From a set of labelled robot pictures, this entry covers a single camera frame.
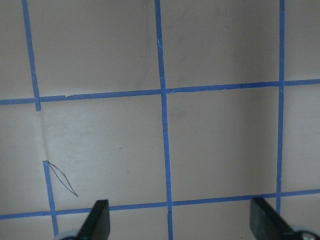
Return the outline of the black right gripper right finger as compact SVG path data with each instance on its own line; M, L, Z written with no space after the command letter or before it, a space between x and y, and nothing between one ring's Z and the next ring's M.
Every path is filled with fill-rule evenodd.
M294 240L294 230L262 197L250 200L249 226L256 240Z

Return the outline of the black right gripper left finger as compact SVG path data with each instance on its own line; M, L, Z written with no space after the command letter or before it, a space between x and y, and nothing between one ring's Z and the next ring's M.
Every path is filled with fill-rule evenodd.
M110 236L109 201L97 200L76 235L77 240L108 240Z

